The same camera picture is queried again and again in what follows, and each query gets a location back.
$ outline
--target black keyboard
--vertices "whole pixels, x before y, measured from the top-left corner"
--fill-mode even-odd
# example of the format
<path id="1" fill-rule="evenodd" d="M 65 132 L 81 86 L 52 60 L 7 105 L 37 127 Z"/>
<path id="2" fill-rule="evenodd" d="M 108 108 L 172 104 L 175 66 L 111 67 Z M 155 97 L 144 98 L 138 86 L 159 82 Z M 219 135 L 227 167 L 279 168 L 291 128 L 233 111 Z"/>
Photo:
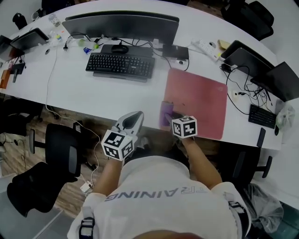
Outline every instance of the black keyboard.
<path id="1" fill-rule="evenodd" d="M 248 121 L 254 124 L 275 128 L 276 115 L 255 105 L 250 105 Z"/>
<path id="2" fill-rule="evenodd" d="M 148 79 L 152 76 L 154 64 L 152 57 L 92 53 L 86 71 Z"/>

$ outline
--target wooden floor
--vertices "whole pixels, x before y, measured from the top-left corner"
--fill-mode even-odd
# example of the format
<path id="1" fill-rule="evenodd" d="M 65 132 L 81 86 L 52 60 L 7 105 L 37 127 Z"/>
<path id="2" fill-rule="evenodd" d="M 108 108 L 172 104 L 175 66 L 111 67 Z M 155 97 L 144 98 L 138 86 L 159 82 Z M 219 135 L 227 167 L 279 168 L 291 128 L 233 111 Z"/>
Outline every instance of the wooden floor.
<path id="1" fill-rule="evenodd" d="M 97 134 L 104 135 L 105 131 L 114 124 L 114 121 L 111 120 L 103 120 L 96 119 L 91 116 L 81 115 L 75 112 L 55 109 L 60 115 L 71 117 L 75 120 L 82 120 L 83 125 L 91 130 L 93 130 Z M 33 119 L 30 124 L 27 124 L 27 133 L 29 133 L 30 129 L 34 129 L 36 131 L 36 141 L 45 142 L 45 132 L 46 127 L 49 123 L 61 124 L 65 126 L 72 127 L 73 121 L 70 119 L 54 119 L 53 115 L 48 112 L 45 107 L 42 112 L 43 121 L 39 122 L 38 119 Z M 169 132 L 154 130 L 143 127 L 140 132 L 141 135 L 146 135 L 149 137 L 151 142 L 151 147 L 155 152 L 163 152 L 171 147 L 173 143 L 173 137 Z M 28 136 L 23 137 L 15 134 L 5 134 L 6 143 L 4 147 L 6 149 L 6 153 L 3 156 L 3 162 L 1 163 L 2 173 L 3 175 L 16 173 L 21 174 L 25 170 L 30 169 L 38 162 L 44 162 L 44 149 L 36 148 L 36 153 L 32 154 L 29 151 L 28 144 Z M 91 133 L 90 137 L 96 138 L 94 134 Z M 4 135 L 0 136 L 0 141 L 4 141 Z M 13 142 L 14 140 L 23 140 L 25 142 L 25 161 L 21 158 L 21 155 L 24 154 L 22 141 L 18 141 L 19 146 L 16 146 Z M 206 155 L 216 155 L 218 154 L 219 142 L 197 138 L 197 143 L 200 145 L 202 150 Z M 97 164 L 96 158 L 93 154 L 93 148 L 95 144 L 88 146 L 86 149 L 85 157 L 89 161 L 90 164 Z M 101 174 L 106 162 L 107 157 L 103 154 L 101 145 L 99 144 L 95 150 L 95 153 L 99 159 L 99 168 L 94 173 L 93 179 Z M 81 173 L 86 180 L 90 180 L 91 170 L 85 165 L 81 166 Z M 65 210 L 67 214 L 72 217 L 75 217 L 79 212 L 80 208 L 84 202 L 85 195 L 81 192 L 80 187 L 84 184 L 84 180 L 82 177 L 78 178 L 77 182 L 67 183 L 61 190 L 57 201 L 56 207 Z"/>

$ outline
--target red mat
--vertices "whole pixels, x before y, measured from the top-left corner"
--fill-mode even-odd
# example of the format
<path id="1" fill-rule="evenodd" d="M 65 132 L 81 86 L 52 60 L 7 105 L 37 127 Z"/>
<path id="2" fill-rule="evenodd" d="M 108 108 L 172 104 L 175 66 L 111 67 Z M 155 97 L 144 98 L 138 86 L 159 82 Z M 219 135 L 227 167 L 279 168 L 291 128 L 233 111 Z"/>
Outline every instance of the red mat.
<path id="1" fill-rule="evenodd" d="M 217 81 L 178 69 L 170 69 L 164 101 L 174 111 L 197 119 L 199 137 L 220 140 L 225 122 L 228 87 Z"/>

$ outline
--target white desk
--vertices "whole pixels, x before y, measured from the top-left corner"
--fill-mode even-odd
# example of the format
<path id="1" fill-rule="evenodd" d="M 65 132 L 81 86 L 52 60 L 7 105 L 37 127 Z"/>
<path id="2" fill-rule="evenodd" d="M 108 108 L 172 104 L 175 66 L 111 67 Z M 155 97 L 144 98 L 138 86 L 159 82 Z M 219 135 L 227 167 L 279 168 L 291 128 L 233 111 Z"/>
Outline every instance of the white desk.
<path id="1" fill-rule="evenodd" d="M 62 21 L 72 15 L 108 10 L 147 11 L 176 16 L 180 19 L 174 41 L 176 45 L 187 46 L 192 39 L 198 38 L 213 42 L 217 42 L 218 39 L 227 42 L 239 40 L 257 51 L 273 65 L 277 65 L 276 56 L 262 43 L 241 29 L 208 13 L 164 1 L 92 1 L 62 9 L 57 11 L 56 15 Z M 11 38 L 22 35 L 36 27 L 39 27 L 46 34 L 54 28 L 48 21 L 48 17 L 45 16 L 29 24 Z M 71 47 L 67 52 L 64 52 L 63 46 L 60 46 L 57 50 L 52 48 L 49 54 L 45 55 L 48 48 L 47 45 L 36 47 L 31 53 L 26 54 L 27 69 L 18 76 L 16 83 L 12 83 L 11 79 L 8 82 L 7 89 L 1 90 L 1 92 L 45 104 L 48 79 L 57 53 L 56 66 L 49 83 L 48 105 L 112 120 L 117 120 L 128 112 L 141 110 L 145 114 L 143 126 L 159 128 L 160 105 L 164 98 L 169 69 L 165 60 L 157 59 L 152 79 L 147 83 L 139 83 L 93 77 L 91 72 L 85 71 L 89 56 L 79 47 Z M 221 62 L 215 64 L 207 56 L 197 52 L 189 51 L 189 54 L 190 66 L 188 72 L 219 82 L 226 82 L 226 77 L 219 69 Z M 230 78 L 243 85 L 246 75 L 236 71 L 231 74 Z M 237 90 L 234 83 L 228 85 L 229 89 Z M 273 105 L 275 105 L 277 98 L 271 95 L 271 99 Z M 248 97 L 240 98 L 236 104 L 244 112 L 249 112 L 250 101 Z M 268 107 L 272 111 L 274 110 L 274 107 L 271 107 L 270 104 L 268 104 Z M 222 141 L 256 146 L 260 128 L 259 125 L 249 123 L 248 116 L 239 113 L 228 99 Z M 275 136 L 274 130 L 266 127 L 265 129 L 267 133 L 263 147 L 279 150 L 282 134 Z"/>

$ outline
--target black chair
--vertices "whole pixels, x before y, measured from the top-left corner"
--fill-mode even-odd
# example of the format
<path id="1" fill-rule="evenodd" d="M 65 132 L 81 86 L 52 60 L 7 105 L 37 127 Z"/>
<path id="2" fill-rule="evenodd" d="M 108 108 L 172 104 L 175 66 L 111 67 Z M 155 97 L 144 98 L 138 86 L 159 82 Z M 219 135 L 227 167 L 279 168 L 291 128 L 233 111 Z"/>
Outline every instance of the black chair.
<path id="1" fill-rule="evenodd" d="M 177 3 L 180 5 L 184 5 L 184 6 L 187 6 L 187 4 L 189 2 L 189 0 L 161 0 L 161 1 Z"/>
<path id="2" fill-rule="evenodd" d="M 46 15 L 73 5 L 74 0 L 42 0 L 42 9 Z"/>
<path id="3" fill-rule="evenodd" d="M 269 156 L 266 166 L 258 167 L 260 153 L 261 149 L 258 147 L 221 143 L 219 170 L 222 180 L 232 182 L 238 189 L 248 185 L 257 171 L 262 171 L 262 178 L 265 178 L 270 170 L 272 157 Z"/>
<path id="4" fill-rule="evenodd" d="M 33 208 L 49 212 L 64 184 L 77 181 L 81 164 L 86 162 L 82 142 L 76 123 L 73 128 L 48 124 L 45 143 L 35 141 L 35 132 L 31 130 L 30 151 L 35 153 L 35 147 L 45 148 L 46 163 L 36 164 L 8 185 L 8 198 L 20 214 L 26 217 Z"/>
<path id="5" fill-rule="evenodd" d="M 21 13 L 16 13 L 14 15 L 13 22 L 17 25 L 19 30 L 27 26 L 26 18 Z"/>
<path id="6" fill-rule="evenodd" d="M 43 104 L 12 98 L 0 105 L 0 134 L 18 134 L 26 136 L 26 125 L 38 116 L 40 121 Z"/>
<path id="7" fill-rule="evenodd" d="M 258 1 L 231 0 L 221 9 L 223 19 L 241 28 L 257 40 L 273 35 L 273 15 Z"/>

